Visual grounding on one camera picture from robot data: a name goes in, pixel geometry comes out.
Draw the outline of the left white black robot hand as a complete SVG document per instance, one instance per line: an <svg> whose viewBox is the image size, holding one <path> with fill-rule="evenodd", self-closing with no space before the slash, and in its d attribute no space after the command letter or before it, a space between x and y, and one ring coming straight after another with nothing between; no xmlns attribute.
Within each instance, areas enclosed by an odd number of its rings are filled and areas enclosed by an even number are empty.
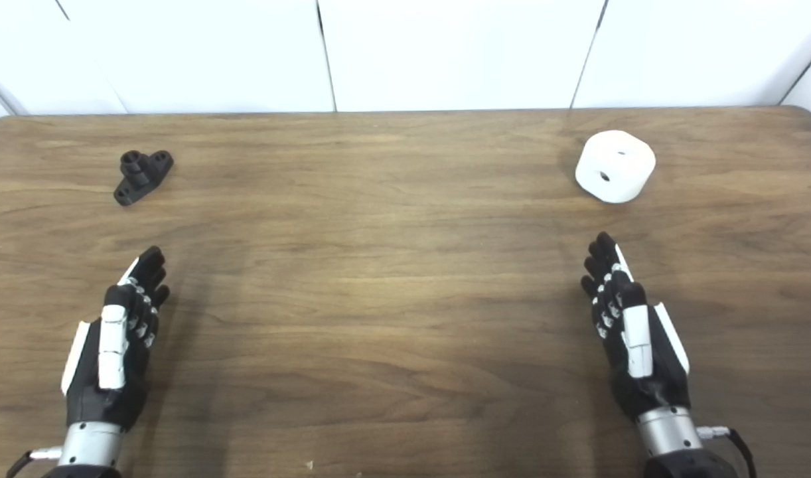
<svg viewBox="0 0 811 478"><path fill-rule="evenodd" d="M66 425L102 422L128 432L147 403L147 367L170 296L166 258L148 248L105 292L96 320L78 324L62 373Z"/></svg>

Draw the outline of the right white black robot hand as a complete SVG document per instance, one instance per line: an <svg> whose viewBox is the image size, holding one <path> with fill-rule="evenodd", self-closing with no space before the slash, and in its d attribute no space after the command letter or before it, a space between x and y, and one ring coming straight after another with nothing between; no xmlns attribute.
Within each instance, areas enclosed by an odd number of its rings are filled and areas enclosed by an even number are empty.
<svg viewBox="0 0 811 478"><path fill-rule="evenodd" d="M659 408L691 408L690 364L663 303L648 302L614 238L588 245L581 287L605 349L610 390L630 420Z"/></svg>

